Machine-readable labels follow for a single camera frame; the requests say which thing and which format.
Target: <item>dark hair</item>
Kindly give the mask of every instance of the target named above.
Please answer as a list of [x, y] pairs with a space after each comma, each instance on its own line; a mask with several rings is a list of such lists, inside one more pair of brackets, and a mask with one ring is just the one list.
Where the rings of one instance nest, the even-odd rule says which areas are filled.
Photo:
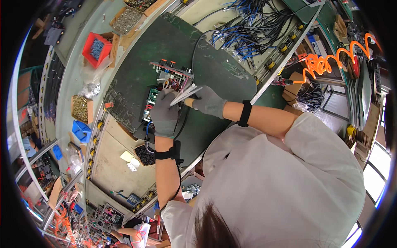
[[203, 215], [197, 211], [195, 218], [196, 248], [240, 248], [236, 236], [210, 201]]

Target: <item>white lab coat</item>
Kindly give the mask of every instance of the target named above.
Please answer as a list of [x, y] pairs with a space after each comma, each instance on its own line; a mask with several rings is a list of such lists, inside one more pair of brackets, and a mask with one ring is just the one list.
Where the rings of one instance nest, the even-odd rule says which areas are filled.
[[209, 146], [203, 172], [194, 207], [170, 201], [162, 212], [172, 248], [194, 247], [195, 216], [210, 199], [249, 248], [340, 247], [364, 205], [361, 167], [312, 113], [295, 120], [284, 143], [230, 127]]

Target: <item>gloved hand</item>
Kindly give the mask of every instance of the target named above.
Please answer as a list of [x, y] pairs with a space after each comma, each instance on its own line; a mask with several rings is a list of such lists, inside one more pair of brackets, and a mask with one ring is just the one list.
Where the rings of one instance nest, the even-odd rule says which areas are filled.
[[154, 135], [173, 138], [176, 122], [178, 120], [178, 105], [170, 107], [175, 94], [172, 89], [161, 91], [156, 99], [156, 104], [150, 112], [156, 132]]
[[213, 115], [223, 119], [223, 107], [227, 100], [220, 98], [206, 85], [203, 85], [202, 89], [196, 92], [196, 96], [199, 100], [193, 101], [193, 108], [200, 110], [204, 114]]

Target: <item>blue wire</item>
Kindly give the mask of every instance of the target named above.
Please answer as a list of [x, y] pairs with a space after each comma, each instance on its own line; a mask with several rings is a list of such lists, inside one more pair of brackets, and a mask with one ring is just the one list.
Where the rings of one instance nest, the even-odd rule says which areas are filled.
[[152, 121], [150, 121], [150, 122], [148, 123], [148, 125], [146, 126], [146, 135], [148, 135], [148, 130], [149, 130], [149, 125], [150, 125], [150, 123], [152, 123]]

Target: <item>red plastic bin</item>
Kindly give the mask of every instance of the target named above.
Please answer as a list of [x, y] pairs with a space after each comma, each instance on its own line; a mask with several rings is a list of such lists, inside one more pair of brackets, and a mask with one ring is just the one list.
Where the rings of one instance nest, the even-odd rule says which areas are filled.
[[[103, 48], [102, 51], [99, 55], [98, 61], [90, 54], [91, 53], [91, 46], [94, 42], [94, 39], [97, 38], [103, 43]], [[90, 32], [88, 35], [87, 40], [85, 41], [83, 52], [81, 53], [90, 63], [91, 65], [96, 69], [102, 60], [104, 60], [110, 53], [110, 50], [112, 49], [112, 43], [108, 42], [105, 38], [100, 36], [99, 34], [95, 34], [93, 32]]]

